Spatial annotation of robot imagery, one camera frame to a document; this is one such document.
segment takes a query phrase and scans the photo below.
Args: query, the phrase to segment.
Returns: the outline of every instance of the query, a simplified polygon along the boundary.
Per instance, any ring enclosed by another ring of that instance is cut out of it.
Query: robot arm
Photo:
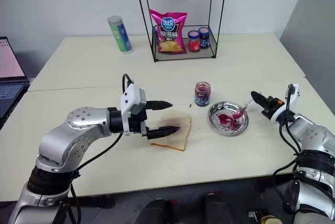
[[[295,105],[300,96],[298,85],[294,85],[293,90],[291,105]],[[335,220],[335,136],[326,127],[303,115],[286,111],[285,103],[278,98],[265,98],[257,92],[251,95],[264,108],[262,114],[268,119],[277,122],[287,120],[288,131],[301,143],[293,168],[294,179],[283,199],[284,210],[295,214],[294,223],[298,224],[328,223],[321,222],[321,219]]]
[[[36,166],[9,223],[64,223],[70,185],[79,176],[79,164],[90,145],[112,133],[141,133],[148,139],[173,134],[179,127],[150,130],[145,123],[147,109],[170,106],[164,101],[147,101],[144,90],[131,83],[121,97],[121,110],[81,107],[70,112],[63,124],[44,136]]]

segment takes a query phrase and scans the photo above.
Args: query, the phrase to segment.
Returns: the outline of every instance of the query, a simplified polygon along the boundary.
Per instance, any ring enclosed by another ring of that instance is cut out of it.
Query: green label
[[[126,46],[125,43],[122,40],[121,33],[117,26],[110,26],[111,31],[113,32],[114,38],[116,40],[117,45],[119,46],[119,49],[121,52],[126,52]]]

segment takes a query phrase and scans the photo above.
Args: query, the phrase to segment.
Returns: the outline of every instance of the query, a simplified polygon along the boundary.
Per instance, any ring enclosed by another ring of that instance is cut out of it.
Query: laptop screen
[[[0,38],[0,79],[24,76],[8,40]]]

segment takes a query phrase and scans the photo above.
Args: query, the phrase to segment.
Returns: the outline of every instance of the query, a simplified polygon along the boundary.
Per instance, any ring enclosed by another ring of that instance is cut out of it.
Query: blue lid
[[[196,30],[191,30],[189,33],[188,33],[188,38],[191,38],[191,39],[197,39],[199,38],[200,35],[199,35],[199,32],[196,31]]]
[[[209,35],[209,28],[201,27],[198,29],[201,36],[208,36]]]

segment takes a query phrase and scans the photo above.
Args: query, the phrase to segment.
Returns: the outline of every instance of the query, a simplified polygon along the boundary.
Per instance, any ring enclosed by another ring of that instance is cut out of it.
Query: white table
[[[116,86],[123,73],[140,85],[305,76],[273,33],[222,35],[217,59],[157,63],[147,36],[130,40],[134,52],[124,55],[113,37],[65,38],[29,90]]]
[[[210,104],[232,100],[243,104],[250,91],[284,98],[288,83],[301,84],[301,103],[294,109],[335,132],[335,118],[316,91],[303,78],[277,81],[211,82]],[[192,116],[192,128],[185,152],[149,145],[139,134],[123,137],[107,154],[81,170],[74,181],[78,195],[98,195],[272,174],[293,159],[292,150],[281,140],[278,125],[261,114],[261,107],[249,110],[247,130],[237,137],[225,137],[211,129],[207,107],[193,102],[194,82],[143,85],[147,99],[165,100],[171,109]],[[0,131],[0,201],[17,200],[34,167],[38,145],[52,128],[64,122],[71,110],[81,106],[119,107],[121,87],[60,89],[28,92]],[[150,111],[147,125],[157,126],[164,111]],[[111,144],[117,135],[99,139],[84,160]]]

